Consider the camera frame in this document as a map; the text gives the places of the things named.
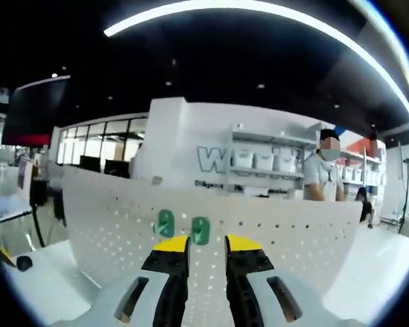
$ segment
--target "red object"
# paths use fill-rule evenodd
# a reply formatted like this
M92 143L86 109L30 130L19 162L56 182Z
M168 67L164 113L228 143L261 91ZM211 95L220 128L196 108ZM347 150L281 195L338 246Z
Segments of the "red object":
M50 144L50 134L7 134L4 138L5 144L39 147Z

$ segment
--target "gray t-shirt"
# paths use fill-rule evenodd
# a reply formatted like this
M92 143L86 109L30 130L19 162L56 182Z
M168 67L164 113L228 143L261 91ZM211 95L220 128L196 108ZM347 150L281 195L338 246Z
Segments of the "gray t-shirt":
M325 161L317 153L312 153L305 161L303 174L305 200L311 200L306 186L319 184L325 200L330 202L336 201L337 188L342 189L342 181L341 176L338 176L337 166L334 161Z

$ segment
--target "led strip light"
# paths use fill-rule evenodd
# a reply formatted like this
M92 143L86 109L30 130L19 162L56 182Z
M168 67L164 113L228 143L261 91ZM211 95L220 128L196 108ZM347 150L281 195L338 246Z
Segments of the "led strip light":
M281 5L275 5L273 3L265 3L256 0L189 0L182 1L178 3L171 3L169 5L163 5L161 7L153 8L147 10L146 12L141 12L140 14L134 15L132 17L126 18L117 24L107 28L104 33L106 36L111 37L118 32L121 32L129 27L152 20L158 17L167 16L171 14L176 14L178 12L187 12L192 10L200 9L244 9L252 10L255 12L265 12L268 14L273 14L285 18L289 18L300 22L302 24L308 25L314 29L317 29L337 41L341 42L349 49L357 53L363 60L365 60L370 66L372 66L385 82L391 87L393 92L402 102L404 108L409 114L409 101L403 94L402 90L399 88L394 79L388 74L388 72L371 56L365 49L358 45L355 41L350 39L347 35L341 33L332 26L314 18L302 12L296 10L282 7Z

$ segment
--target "window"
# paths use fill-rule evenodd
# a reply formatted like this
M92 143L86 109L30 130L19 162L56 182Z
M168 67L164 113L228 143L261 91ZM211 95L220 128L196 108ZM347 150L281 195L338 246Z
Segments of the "window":
M70 128L67 132L67 137L65 138L65 150L63 155L63 163L65 165L70 165L72 163L76 130L76 128Z
M105 123L89 126L88 141L85 147L85 155L88 157L100 157Z
M65 152L65 138L67 136L67 131L62 131L61 136L59 137L59 147L57 151L56 162L58 164L63 164L63 154Z
M106 160L123 160L124 141L129 121L110 121L104 134L101 166Z
M145 137L145 126L147 124L147 118L145 119L132 119L130 121L129 131L127 133L127 139L125 141L124 160L130 161L135 157L139 144Z
M80 163L80 156L85 152L85 142L87 140L88 127L89 126L77 127L72 160L73 164L75 165L78 165Z

